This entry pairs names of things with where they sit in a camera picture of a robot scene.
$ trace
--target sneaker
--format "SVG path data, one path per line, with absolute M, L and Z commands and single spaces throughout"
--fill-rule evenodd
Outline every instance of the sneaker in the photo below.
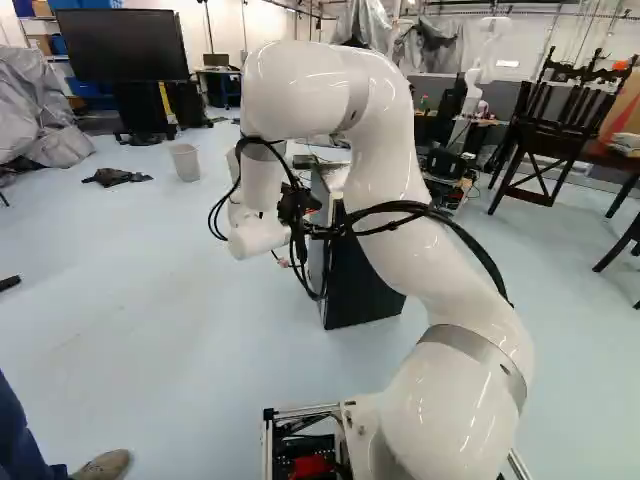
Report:
M 121 480 L 131 466 L 128 450 L 114 450 L 94 458 L 71 475 L 72 480 Z

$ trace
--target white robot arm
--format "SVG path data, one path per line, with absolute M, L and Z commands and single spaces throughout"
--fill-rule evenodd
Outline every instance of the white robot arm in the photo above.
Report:
M 241 188 L 230 211 L 229 246 L 237 258 L 284 245 L 291 234 L 275 213 L 283 169 L 270 150 L 284 153 L 286 139 L 344 132 L 352 145 L 347 212 L 431 201 L 416 158 L 408 83 L 378 53 L 268 44 L 246 60 L 241 115 L 244 135 L 274 143 L 242 150 Z M 406 216 L 377 213 L 353 229 Z M 384 442 L 416 480 L 495 479 L 533 375 L 527 331 L 437 222 L 419 218 L 358 238 L 388 285 L 422 300 L 431 325 L 382 394 Z

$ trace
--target wooden chair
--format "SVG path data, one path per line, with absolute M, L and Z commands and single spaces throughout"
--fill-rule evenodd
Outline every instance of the wooden chair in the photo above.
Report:
M 607 266 L 616 258 L 620 253 L 624 250 L 624 248 L 629 244 L 629 242 L 640 242 L 640 213 L 636 216 L 635 220 L 629 227 L 629 229 L 622 235 L 622 238 L 618 240 L 611 250 L 598 262 L 598 264 L 593 267 L 593 271 L 596 273 L 600 273 L 602 270 L 607 268 Z M 640 256 L 640 243 L 636 243 L 636 245 L 631 250 L 631 255 L 634 257 Z M 633 308 L 636 310 L 640 310 L 640 302 L 636 303 Z
M 551 121 L 545 119 L 544 114 L 554 87 L 545 82 L 535 86 L 530 82 L 522 82 L 521 90 L 524 90 L 523 95 L 528 91 L 531 93 L 523 107 L 523 113 L 516 115 L 512 121 L 509 128 L 510 138 L 507 139 L 510 144 L 515 144 L 517 149 L 489 208 L 489 215 L 495 212 L 505 195 L 551 207 L 584 144 L 597 135 L 616 98 L 612 93 L 576 85 L 571 89 L 557 119 Z M 507 148 L 504 155 L 509 153 L 510 150 Z M 525 155 L 529 157 L 534 173 L 511 183 Z M 540 168 L 535 155 L 544 155 L 556 161 Z M 549 193 L 543 174 L 563 164 L 553 192 Z M 498 175 L 497 170 L 494 172 L 494 179 L 497 179 Z M 542 193 L 517 188 L 532 179 L 538 181 Z
M 553 62 L 551 56 L 554 50 L 555 47 L 551 47 L 542 72 L 538 77 L 538 83 L 533 85 L 530 82 L 522 82 L 511 123 L 502 147 L 498 152 L 496 168 L 489 183 L 489 188 L 493 188 L 502 168 L 510 157 L 513 156 L 513 158 L 489 208 L 489 215 L 493 215 L 505 195 L 547 207 L 555 203 L 558 193 L 560 193 L 560 189 L 573 164 L 580 156 L 585 143 L 597 136 L 602 121 L 613 106 L 617 94 L 631 75 L 631 65 L 635 63 L 637 58 L 637 56 L 634 56 L 629 68 L 624 71 L 607 71 L 604 69 L 594 71 L 596 59 L 600 54 L 600 51 L 596 50 L 588 66 L 573 69 L 571 66 Z M 580 79 L 580 84 L 575 85 L 570 90 L 555 120 L 549 120 L 545 117 L 549 101 L 554 92 L 553 86 L 542 81 L 543 73 L 547 68 L 553 68 L 555 71 L 562 69 L 562 73 L 568 78 Z M 592 90 L 584 86 L 585 83 L 597 79 L 607 81 L 617 81 L 619 79 L 616 92 L 606 93 L 602 90 Z M 534 173 L 512 184 L 511 181 L 522 164 L 525 155 L 529 157 Z M 535 155 L 544 155 L 557 160 L 544 168 L 540 168 Z M 563 164 L 560 176 L 556 181 L 553 192 L 550 194 L 544 182 L 543 174 Z M 542 194 L 517 188 L 519 185 L 534 178 L 537 179 L 542 189 Z

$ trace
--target jeans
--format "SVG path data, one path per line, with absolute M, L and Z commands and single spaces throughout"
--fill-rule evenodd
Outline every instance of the jeans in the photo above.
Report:
M 45 463 L 16 394 L 0 370 L 0 480 L 67 480 L 64 465 Z

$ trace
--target plastic cover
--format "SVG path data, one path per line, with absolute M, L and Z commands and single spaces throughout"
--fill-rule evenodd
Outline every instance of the plastic cover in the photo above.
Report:
M 390 35 L 391 21 L 380 0 L 349 0 L 331 43 L 367 46 L 386 55 Z
M 23 155 L 67 168 L 93 153 L 58 78 L 37 49 L 0 46 L 0 165 Z
M 458 73 L 463 70 L 465 23 L 455 18 L 420 16 L 401 21 L 393 62 L 402 73 Z

